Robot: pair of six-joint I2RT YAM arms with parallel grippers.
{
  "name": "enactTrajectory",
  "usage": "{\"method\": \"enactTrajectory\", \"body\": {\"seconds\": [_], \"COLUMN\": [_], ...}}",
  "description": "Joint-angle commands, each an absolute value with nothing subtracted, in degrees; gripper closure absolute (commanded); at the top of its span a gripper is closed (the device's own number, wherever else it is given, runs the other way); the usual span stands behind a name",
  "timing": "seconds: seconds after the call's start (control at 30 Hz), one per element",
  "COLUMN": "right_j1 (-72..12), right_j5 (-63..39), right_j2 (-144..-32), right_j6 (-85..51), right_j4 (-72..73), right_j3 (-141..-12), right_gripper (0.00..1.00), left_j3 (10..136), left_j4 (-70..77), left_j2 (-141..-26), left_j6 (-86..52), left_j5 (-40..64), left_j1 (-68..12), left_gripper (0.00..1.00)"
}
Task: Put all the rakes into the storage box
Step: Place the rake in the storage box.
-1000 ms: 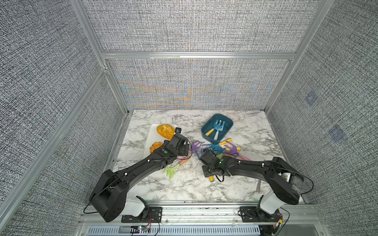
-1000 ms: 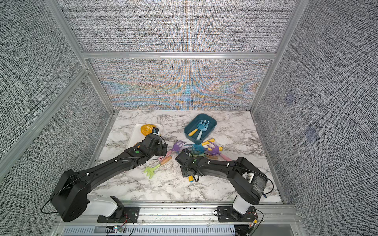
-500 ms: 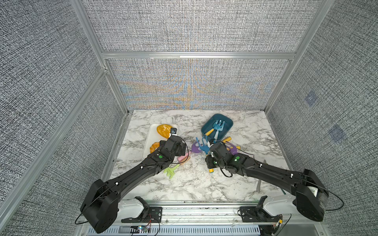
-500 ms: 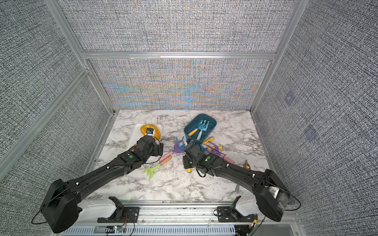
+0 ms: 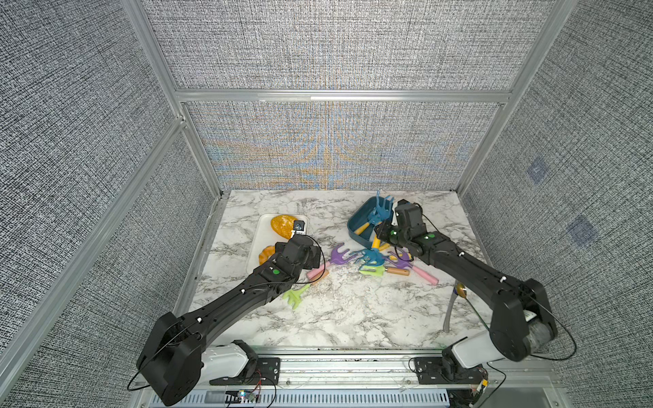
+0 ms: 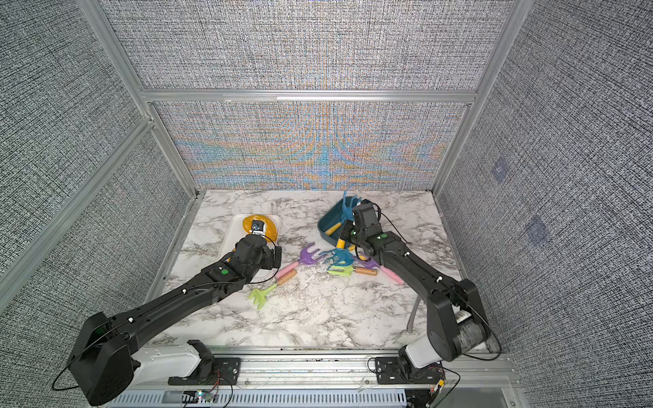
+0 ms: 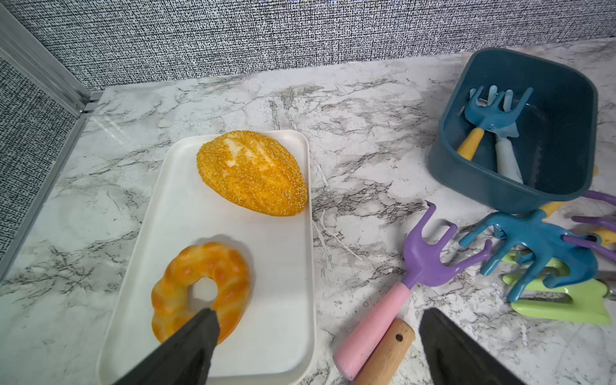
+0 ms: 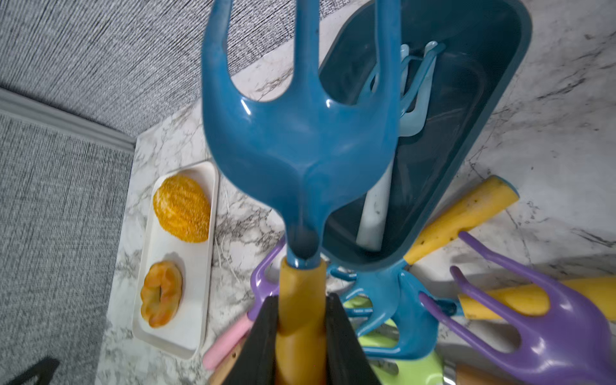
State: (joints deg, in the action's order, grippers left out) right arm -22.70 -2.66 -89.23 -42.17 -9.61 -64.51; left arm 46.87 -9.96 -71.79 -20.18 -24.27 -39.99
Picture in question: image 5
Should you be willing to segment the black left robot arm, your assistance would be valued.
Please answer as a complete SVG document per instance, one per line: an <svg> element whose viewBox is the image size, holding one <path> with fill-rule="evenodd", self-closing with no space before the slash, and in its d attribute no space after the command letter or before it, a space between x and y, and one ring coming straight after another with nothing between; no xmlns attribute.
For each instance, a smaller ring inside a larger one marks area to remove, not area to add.
<svg viewBox="0 0 653 408"><path fill-rule="evenodd" d="M298 285L302 271L318 267L322 258L310 236L277 243L275 253L226 294L183 316L159 317L136 362L137 373L165 406L179 403L200 382L207 347L243 316Z"/></svg>

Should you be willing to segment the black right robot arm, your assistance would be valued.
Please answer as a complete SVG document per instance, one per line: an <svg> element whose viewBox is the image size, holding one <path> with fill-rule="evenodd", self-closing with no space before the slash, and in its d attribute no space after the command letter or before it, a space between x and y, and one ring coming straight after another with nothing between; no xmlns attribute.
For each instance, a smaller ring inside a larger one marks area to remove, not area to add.
<svg viewBox="0 0 653 408"><path fill-rule="evenodd" d="M375 227L381 241L406 249L413 258L443 270L491 309L489 328L447 348L454 364L471 368L486 362L522 361L556 339L558 328L543 285L523 282L467 254L438 231L428 231L420 205L401 200L395 215Z"/></svg>

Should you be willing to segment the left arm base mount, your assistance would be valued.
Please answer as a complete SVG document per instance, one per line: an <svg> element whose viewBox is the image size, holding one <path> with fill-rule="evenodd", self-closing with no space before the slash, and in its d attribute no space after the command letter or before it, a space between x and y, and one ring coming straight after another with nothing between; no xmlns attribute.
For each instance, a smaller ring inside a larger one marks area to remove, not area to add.
<svg viewBox="0 0 653 408"><path fill-rule="evenodd" d="M242 340L211 348L202 356L202 382L213 386L246 385L270 381L277 385L282 360L278 357L260 357Z"/></svg>

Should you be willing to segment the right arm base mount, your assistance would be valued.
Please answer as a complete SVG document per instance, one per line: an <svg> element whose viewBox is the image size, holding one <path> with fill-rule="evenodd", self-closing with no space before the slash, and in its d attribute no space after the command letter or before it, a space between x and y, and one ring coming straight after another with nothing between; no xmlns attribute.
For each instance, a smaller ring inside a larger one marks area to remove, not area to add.
<svg viewBox="0 0 653 408"><path fill-rule="evenodd" d="M480 384L487 378L486 370L481 365L459 367L451 359L438 356L412 358L409 367L421 385Z"/></svg>

